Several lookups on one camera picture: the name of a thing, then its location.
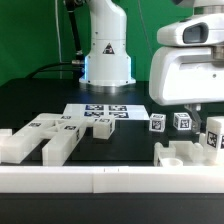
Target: black table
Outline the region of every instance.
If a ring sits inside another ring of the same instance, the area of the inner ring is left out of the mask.
[[[164,133],[148,131],[148,121],[116,121],[108,141],[85,136],[65,166],[152,166],[155,142],[198,141],[191,131],[172,126],[183,106],[161,107],[148,94],[148,83],[117,95],[80,90],[71,80],[15,79],[0,88],[0,128],[22,128],[40,113],[62,114],[67,103],[144,105],[149,115],[167,115]],[[222,115],[221,103],[202,106],[201,117]],[[23,162],[41,165],[41,146]],[[223,194],[0,194],[2,223],[223,223]]]

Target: white cube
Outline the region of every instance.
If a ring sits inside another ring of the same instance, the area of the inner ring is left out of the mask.
[[[113,115],[101,116],[93,125],[93,138],[108,139],[115,130]]]
[[[192,120],[188,113],[174,113],[173,126],[179,130],[191,130]]]
[[[155,132],[164,132],[166,126],[165,114],[152,114],[149,118],[149,130]]]
[[[224,117],[208,117],[204,142],[205,156],[224,163]]]

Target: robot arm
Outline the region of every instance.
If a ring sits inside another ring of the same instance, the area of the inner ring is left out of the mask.
[[[160,105],[191,105],[196,112],[198,104],[224,101],[224,0],[172,1],[201,10],[158,31],[165,46],[153,57],[149,94]]]
[[[65,0],[69,12],[86,3],[91,17],[91,51],[85,57],[81,88],[97,92],[120,92],[135,84],[131,58],[126,53],[127,17],[111,0]]]

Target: green background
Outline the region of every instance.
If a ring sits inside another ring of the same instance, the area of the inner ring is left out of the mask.
[[[154,53],[160,45],[156,33],[160,27],[192,14],[192,9],[174,6],[170,0],[141,0],[142,16],[152,53],[147,47],[137,0],[114,0],[127,13],[127,53],[133,58],[133,76],[148,80]],[[63,0],[58,0],[63,61],[74,59],[68,15]],[[82,48],[90,50],[88,6],[76,10]],[[13,78],[25,77],[43,65],[59,61],[55,22],[55,0],[0,1],[0,85]]]

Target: white block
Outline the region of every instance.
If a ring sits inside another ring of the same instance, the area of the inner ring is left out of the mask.
[[[166,115],[152,114],[149,118],[149,130],[155,132],[164,132],[166,126]]]
[[[64,127],[44,146],[43,165],[62,166],[86,131],[86,119],[66,122]]]
[[[173,126],[179,130],[191,130],[192,120],[188,113],[174,113]]]
[[[41,132],[53,125],[53,121],[34,119],[16,134],[6,139],[1,146],[2,162],[21,163],[42,141]]]
[[[101,116],[93,125],[93,138],[108,139],[115,130],[115,117]]]
[[[207,159],[224,163],[224,117],[207,119],[204,149]]]

